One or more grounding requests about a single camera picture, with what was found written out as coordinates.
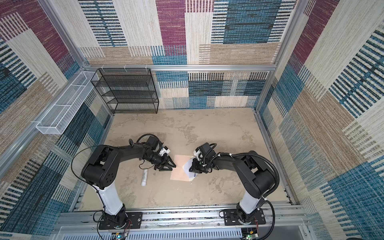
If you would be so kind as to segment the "pink envelope with flap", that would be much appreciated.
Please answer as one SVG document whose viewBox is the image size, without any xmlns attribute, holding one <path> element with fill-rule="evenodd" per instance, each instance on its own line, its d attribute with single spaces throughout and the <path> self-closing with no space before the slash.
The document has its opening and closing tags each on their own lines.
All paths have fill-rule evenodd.
<svg viewBox="0 0 384 240">
<path fill-rule="evenodd" d="M 183 170 L 183 165 L 190 158 L 194 158 L 194 157 L 193 156 L 187 156 L 187 155 L 175 155 L 174 163 L 176 164 L 177 167 L 172 170 L 170 180 L 188 182 L 186 175 L 185 175 L 185 172 Z"/>
</svg>

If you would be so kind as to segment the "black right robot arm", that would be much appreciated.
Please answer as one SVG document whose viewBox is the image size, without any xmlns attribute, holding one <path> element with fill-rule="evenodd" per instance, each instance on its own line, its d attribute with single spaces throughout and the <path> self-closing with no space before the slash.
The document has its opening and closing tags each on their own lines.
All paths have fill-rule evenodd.
<svg viewBox="0 0 384 240">
<path fill-rule="evenodd" d="M 267 196 L 279 186 L 280 175 L 275 165 L 255 151 L 231 154 L 214 151 L 216 143 L 205 143 L 196 148 L 189 172 L 208 174 L 213 170 L 237 173 L 245 194 L 237 204 L 235 220 L 248 225 L 267 202 Z"/>
</svg>

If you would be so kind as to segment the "blue bordered white letter paper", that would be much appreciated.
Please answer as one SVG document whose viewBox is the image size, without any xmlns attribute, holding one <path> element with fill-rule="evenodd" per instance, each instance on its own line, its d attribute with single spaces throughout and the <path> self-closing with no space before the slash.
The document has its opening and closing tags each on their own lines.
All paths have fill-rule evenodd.
<svg viewBox="0 0 384 240">
<path fill-rule="evenodd" d="M 192 166 L 195 158 L 190 158 L 184 165 L 183 170 L 185 172 L 186 178 L 188 182 L 191 182 L 195 179 L 195 177 L 198 175 L 195 172 L 192 172 Z"/>
</svg>

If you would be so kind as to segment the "white glue stick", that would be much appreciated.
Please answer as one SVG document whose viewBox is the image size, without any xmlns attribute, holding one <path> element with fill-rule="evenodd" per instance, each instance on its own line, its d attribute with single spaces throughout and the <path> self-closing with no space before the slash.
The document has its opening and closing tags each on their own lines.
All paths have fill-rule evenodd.
<svg viewBox="0 0 384 240">
<path fill-rule="evenodd" d="M 149 170 L 144 169 L 143 176 L 142 176 L 142 182 L 141 182 L 141 186 L 143 186 L 143 187 L 147 185 L 148 173 L 149 173 Z"/>
</svg>

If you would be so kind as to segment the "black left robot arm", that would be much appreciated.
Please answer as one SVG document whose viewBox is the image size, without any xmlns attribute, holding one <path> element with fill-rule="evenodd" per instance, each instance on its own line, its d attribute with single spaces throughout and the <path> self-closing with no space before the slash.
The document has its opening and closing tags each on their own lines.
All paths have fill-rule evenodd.
<svg viewBox="0 0 384 240">
<path fill-rule="evenodd" d="M 120 200 L 115 179 L 121 162 L 139 159 L 150 162 L 155 170 L 172 171 L 176 164 L 169 156 L 170 150 L 153 134 L 144 134 L 128 146 L 97 146 L 82 169 L 81 177 L 95 188 L 102 204 L 105 221 L 122 229 L 128 224 L 126 207 Z"/>
</svg>

